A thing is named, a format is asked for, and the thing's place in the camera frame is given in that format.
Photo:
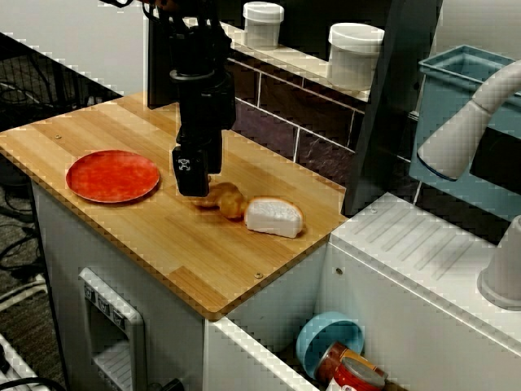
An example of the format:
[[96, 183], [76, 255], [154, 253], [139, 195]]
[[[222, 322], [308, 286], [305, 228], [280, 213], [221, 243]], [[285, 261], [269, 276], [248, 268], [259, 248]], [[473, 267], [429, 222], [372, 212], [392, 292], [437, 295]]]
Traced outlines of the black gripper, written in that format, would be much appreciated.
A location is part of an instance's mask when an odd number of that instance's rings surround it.
[[[227, 71], [188, 76], [172, 71], [178, 90], [181, 127], [172, 150], [177, 188], [183, 196], [205, 197], [208, 173], [219, 174], [222, 166], [222, 130], [235, 122], [234, 77]], [[202, 150], [207, 148], [207, 155]]]

